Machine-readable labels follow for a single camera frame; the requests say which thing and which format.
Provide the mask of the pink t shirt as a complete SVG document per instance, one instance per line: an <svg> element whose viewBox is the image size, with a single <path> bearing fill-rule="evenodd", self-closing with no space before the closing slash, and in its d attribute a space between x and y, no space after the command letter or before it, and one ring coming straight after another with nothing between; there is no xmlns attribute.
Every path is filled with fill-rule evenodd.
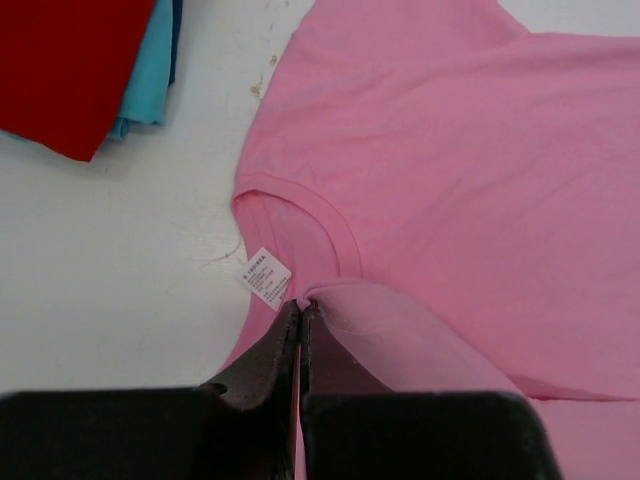
<svg viewBox="0 0 640 480"><path fill-rule="evenodd" d="M247 253L396 390L507 390L639 475L639 41L495 1L318 1L247 135Z"/></svg>

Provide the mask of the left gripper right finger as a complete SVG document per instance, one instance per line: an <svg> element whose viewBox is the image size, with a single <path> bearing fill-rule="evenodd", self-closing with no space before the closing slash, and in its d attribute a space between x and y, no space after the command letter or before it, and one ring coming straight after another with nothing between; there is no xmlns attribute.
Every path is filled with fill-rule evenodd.
<svg viewBox="0 0 640 480"><path fill-rule="evenodd" d="M309 479L391 479L397 398L329 329L317 303L303 312L301 406Z"/></svg>

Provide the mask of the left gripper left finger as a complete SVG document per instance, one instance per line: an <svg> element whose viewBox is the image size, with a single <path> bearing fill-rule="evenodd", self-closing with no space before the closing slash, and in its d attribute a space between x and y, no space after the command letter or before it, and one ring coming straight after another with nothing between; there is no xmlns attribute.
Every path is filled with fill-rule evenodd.
<svg viewBox="0 0 640 480"><path fill-rule="evenodd" d="M253 346L201 385L209 401L201 479L294 477L299 320L285 303Z"/></svg>

